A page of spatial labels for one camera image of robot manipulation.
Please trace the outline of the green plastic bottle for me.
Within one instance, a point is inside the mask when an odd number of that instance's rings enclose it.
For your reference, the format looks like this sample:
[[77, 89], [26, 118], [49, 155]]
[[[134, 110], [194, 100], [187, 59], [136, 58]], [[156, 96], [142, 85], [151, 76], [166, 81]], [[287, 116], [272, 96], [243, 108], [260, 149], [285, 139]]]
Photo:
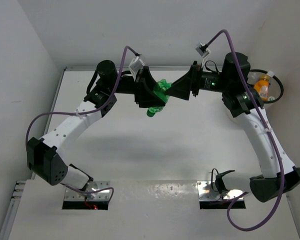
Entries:
[[[156, 83], [156, 86], [153, 89], [153, 93], [158, 96], [165, 103], [168, 102], [170, 96], [166, 95], [166, 90], [172, 86], [171, 82], [167, 82], [166, 79], [161, 79]], [[147, 109], [146, 115], [150, 118], [154, 117], [155, 114], [161, 112], [164, 109], [164, 106], [154, 106]]]

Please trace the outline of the orange juice bottle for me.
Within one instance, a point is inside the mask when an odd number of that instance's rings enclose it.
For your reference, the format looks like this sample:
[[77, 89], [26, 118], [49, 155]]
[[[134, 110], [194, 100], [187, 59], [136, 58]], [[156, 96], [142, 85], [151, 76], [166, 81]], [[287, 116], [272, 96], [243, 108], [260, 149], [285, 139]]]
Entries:
[[263, 101], [267, 101], [270, 86], [270, 80], [274, 77], [272, 71], [268, 71], [259, 76], [258, 81], [254, 84], [254, 89], [258, 92]]

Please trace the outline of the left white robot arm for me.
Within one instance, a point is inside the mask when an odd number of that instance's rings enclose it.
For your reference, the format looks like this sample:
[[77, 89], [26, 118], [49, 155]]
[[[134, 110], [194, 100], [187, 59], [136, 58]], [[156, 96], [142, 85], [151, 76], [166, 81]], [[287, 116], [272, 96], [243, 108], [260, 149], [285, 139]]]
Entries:
[[111, 60], [101, 61], [76, 110], [67, 112], [67, 118], [42, 137], [26, 137], [27, 167], [51, 186], [62, 184], [85, 189], [93, 178], [63, 161], [66, 150], [92, 124], [106, 116], [117, 102], [115, 93], [134, 95], [138, 106], [146, 108], [147, 115], [152, 117], [166, 105], [166, 91], [170, 87], [165, 79], [155, 81], [138, 56], [127, 71], [116, 69]]

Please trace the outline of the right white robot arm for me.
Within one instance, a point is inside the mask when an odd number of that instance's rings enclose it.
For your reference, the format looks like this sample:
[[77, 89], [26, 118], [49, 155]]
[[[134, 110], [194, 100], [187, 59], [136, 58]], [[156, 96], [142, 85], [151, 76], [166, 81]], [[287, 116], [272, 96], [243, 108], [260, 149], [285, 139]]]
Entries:
[[225, 56], [221, 72], [205, 72], [196, 62], [189, 71], [166, 90], [166, 95], [188, 100], [200, 90], [220, 92], [225, 107], [242, 127], [259, 162], [261, 175], [247, 177], [227, 170], [215, 177], [213, 186], [223, 194], [236, 189], [252, 193], [265, 203], [278, 196], [280, 187], [289, 192], [300, 184], [300, 167], [296, 167], [272, 131], [264, 102], [255, 89], [247, 93], [238, 74], [232, 53]]

